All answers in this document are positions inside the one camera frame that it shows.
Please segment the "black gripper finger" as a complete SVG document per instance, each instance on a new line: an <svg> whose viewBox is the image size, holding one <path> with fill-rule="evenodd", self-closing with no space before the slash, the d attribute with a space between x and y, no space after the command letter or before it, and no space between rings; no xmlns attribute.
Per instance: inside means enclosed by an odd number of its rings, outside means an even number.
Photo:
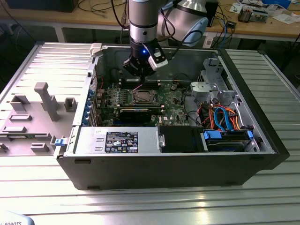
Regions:
<svg viewBox="0 0 300 225"><path fill-rule="evenodd" d="M154 73L155 73L155 71L153 71L152 68L144 68L144 69L143 69L143 83L145 83L146 78L147 78L148 76L151 76L151 75L153 75Z"/></svg>
<svg viewBox="0 0 300 225"><path fill-rule="evenodd" d="M143 83L143 67L137 58L129 58L123 61L123 68L131 75L139 77L140 83Z"/></svg>

